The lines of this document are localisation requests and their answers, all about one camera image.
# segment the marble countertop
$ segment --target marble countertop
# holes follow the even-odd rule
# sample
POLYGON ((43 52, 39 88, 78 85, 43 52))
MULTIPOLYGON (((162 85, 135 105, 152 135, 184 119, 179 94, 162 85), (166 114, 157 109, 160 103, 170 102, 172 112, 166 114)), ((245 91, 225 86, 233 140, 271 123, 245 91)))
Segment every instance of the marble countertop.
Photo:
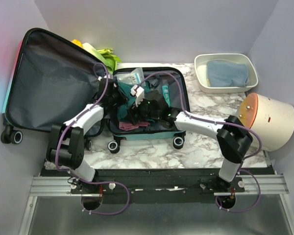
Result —
MULTIPOLYGON (((245 98, 239 94, 206 94, 199 89, 194 64, 124 63, 119 68, 174 67, 185 78, 191 112, 212 118, 226 118, 236 113, 245 98)), ((216 168, 221 167, 223 156, 218 142, 212 138, 187 132, 184 147, 173 148, 172 139, 148 141, 121 141, 119 153, 111 154, 107 144, 113 140, 105 129, 93 138, 93 148, 85 151, 84 159, 96 169, 142 169, 142 168, 216 168)), ((267 167, 263 152, 244 162, 243 167, 267 167)), ((46 163, 46 169, 55 169, 46 163)))

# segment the black zipper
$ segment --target black zipper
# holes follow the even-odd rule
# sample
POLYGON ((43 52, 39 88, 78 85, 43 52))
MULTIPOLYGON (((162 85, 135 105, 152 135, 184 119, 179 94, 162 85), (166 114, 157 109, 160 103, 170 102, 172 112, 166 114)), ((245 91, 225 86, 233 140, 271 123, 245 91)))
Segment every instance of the black zipper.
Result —
MULTIPOLYGON (((24 48, 27 44, 27 41, 28 41, 28 38, 29 36, 32 34, 32 33, 35 33, 35 32, 41 32, 41 33, 45 33, 47 35, 50 35, 54 38, 56 38, 57 40, 65 43, 65 44, 68 44, 69 46, 75 48, 76 50, 80 51, 81 53, 87 55, 88 57, 92 58, 93 60, 95 60, 96 62, 101 62, 100 60, 98 60, 95 56, 93 56, 91 53, 89 53, 88 51, 84 50, 83 48, 79 47, 78 45, 75 45, 74 43, 70 42, 69 40, 66 40, 65 38, 62 38, 60 37, 59 35, 56 35, 48 30, 45 30, 45 29, 42 29, 42 28, 32 28, 30 29, 24 36, 23 38, 23 41, 22 41, 22 44, 21 44, 21 47, 20 47, 20 51, 19 51, 19 55, 18 55, 18 59, 17 59, 17 62, 15 64, 15 68, 14 68, 14 74, 13 74, 13 78, 12 78, 12 82, 11 82, 11 88, 10 88, 10 94, 9 94, 9 97, 8 97, 8 100, 7 100, 7 104, 6 104, 6 108, 5 108, 5 118, 7 119, 7 121, 9 123, 11 123, 14 127, 17 127, 17 128, 20 128, 20 129, 26 129, 26 130, 32 130, 32 131, 40 131, 40 132, 47 132, 49 133, 50 131, 44 131, 44 130, 37 130, 37 129, 32 129, 32 128, 25 128, 23 126, 20 126, 19 124, 15 123, 11 116, 10 116, 10 112, 9 112, 9 107, 10 107, 10 98, 11 98, 11 95, 12 95, 12 92, 13 92, 13 88, 14 88, 14 84, 16 82, 16 79, 17 79, 17 75, 18 75, 18 72, 19 72, 19 67, 20 67, 20 64, 21 64, 21 61, 22 61, 22 57, 23 57, 23 52, 24 52, 24 48)), ((95 137, 95 136, 98 136, 102 133, 103 131, 103 125, 105 124, 104 121, 102 121, 100 123, 100 129, 98 131, 98 133, 96 133, 95 135, 92 135, 92 136, 89 136, 89 137, 95 137)))
MULTIPOLYGON (((119 69, 119 70, 115 70, 113 72, 113 76, 116 75, 119 72, 132 72, 134 69, 136 68, 123 68, 123 69, 119 69)), ((172 68, 172 67, 146 67, 143 68, 143 71, 174 71, 176 73, 178 73, 181 77, 181 82, 182 82, 182 88, 184 91, 184 96, 185 96, 185 103, 186 103, 186 110, 187 111, 191 111, 190 110, 190 103, 188 100, 188 94, 187 94, 187 89, 186 89, 186 84, 185 84, 185 79, 183 74, 181 73, 180 70, 176 69, 176 68, 172 68)), ((159 130, 159 131, 140 131, 140 132, 126 132, 126 133, 118 133, 118 132, 114 132, 111 130, 110 128, 110 120, 107 119, 107 127, 109 129, 109 131, 114 134, 114 135, 119 135, 119 136, 123 136, 123 135, 135 135, 135 134, 155 134, 155 133, 161 133, 161 132, 175 132, 174 130, 159 130)))

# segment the gray-blue cloth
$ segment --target gray-blue cloth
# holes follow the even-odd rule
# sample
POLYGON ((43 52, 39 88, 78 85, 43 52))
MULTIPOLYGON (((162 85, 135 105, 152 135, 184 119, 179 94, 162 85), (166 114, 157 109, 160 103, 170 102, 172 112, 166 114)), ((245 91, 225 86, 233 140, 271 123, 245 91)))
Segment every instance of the gray-blue cloth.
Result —
POLYGON ((211 87, 246 87, 249 82, 248 67, 228 61, 209 61, 207 75, 211 87))

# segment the black wheel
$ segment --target black wheel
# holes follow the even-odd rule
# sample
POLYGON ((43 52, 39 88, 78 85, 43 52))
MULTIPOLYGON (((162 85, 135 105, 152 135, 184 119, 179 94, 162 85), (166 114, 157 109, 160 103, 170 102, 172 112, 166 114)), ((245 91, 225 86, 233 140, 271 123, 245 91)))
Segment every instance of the black wheel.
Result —
POLYGON ((5 131, 2 132, 0 140, 2 143, 11 143, 10 138, 7 138, 5 135, 5 131))
POLYGON ((180 136, 176 136, 173 139, 173 147, 176 149, 181 149, 183 148, 184 145, 184 138, 180 136))
POLYGON ((118 144, 116 141, 110 141, 108 143, 108 149, 110 153, 118 153, 120 150, 120 144, 118 144))
POLYGON ((19 144, 23 140, 23 133, 21 131, 12 131, 10 141, 12 144, 19 144))
POLYGON ((92 147, 93 147, 93 142, 91 140, 86 140, 85 141, 86 150, 92 150, 92 147))

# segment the orange lid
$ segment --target orange lid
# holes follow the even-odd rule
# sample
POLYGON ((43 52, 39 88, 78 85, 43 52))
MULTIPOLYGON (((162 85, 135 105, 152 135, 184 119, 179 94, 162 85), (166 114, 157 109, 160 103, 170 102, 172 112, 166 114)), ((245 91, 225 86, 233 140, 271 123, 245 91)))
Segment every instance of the orange lid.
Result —
POLYGON ((240 105, 239 120, 245 127, 249 129, 252 127, 257 115, 257 108, 257 94, 250 93, 240 105))

